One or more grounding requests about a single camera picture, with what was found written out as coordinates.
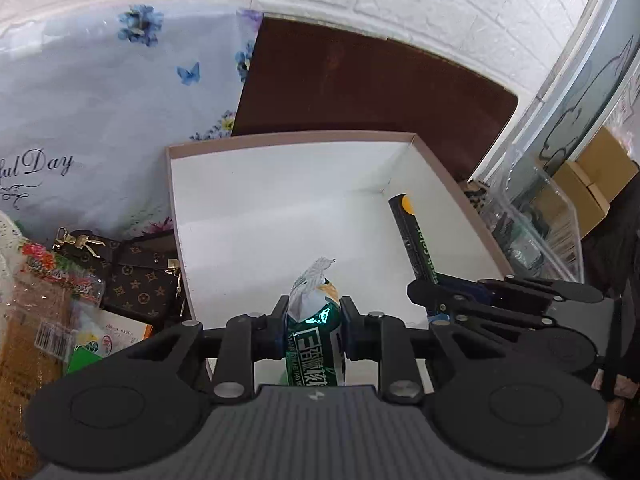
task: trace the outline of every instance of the black bag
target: black bag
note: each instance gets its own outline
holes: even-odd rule
[[[53,250],[104,279],[102,308],[157,326],[180,299],[180,261],[171,251],[143,245],[60,228]]]

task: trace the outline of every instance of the clear plastic bin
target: clear plastic bin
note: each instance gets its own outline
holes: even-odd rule
[[[584,282],[574,204],[513,146],[492,180],[480,217],[517,275]]]

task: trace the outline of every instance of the metal screw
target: metal screw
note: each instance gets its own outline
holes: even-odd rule
[[[420,386],[413,381],[395,381],[389,386],[389,393],[396,397],[409,397],[413,399],[420,393]]]
[[[217,384],[213,392],[223,399],[237,399],[244,393],[244,386],[232,381]]]

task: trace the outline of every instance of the white cardboard box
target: white cardboard box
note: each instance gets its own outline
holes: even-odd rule
[[[172,207],[193,317],[205,328],[270,312],[318,257],[361,313],[426,326],[409,301],[414,273],[388,199],[406,193],[438,272],[468,280],[511,269],[460,188],[419,137],[302,132],[231,137],[168,149]],[[256,383],[283,362],[260,362]],[[375,367],[348,364],[347,382]]]

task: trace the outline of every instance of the gold clasp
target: gold clasp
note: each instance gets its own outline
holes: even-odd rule
[[[180,276],[180,260],[177,260],[176,258],[169,258],[166,261],[166,269],[164,272],[174,276]]]
[[[91,238],[89,238],[89,235],[72,236],[65,228],[61,227],[60,229],[58,229],[58,233],[56,234],[56,241],[53,244],[52,248],[54,251],[59,251],[64,244],[73,245],[73,247],[76,247],[78,249],[86,249],[94,256],[94,258],[100,258],[100,256],[98,256],[95,251],[87,244],[106,246],[106,244],[100,240],[91,240]]]
[[[175,299],[180,298],[180,293],[182,292],[182,275],[178,273],[178,284],[175,287]],[[184,309],[184,302],[182,303],[182,308],[180,310],[180,315],[182,315],[182,310]]]

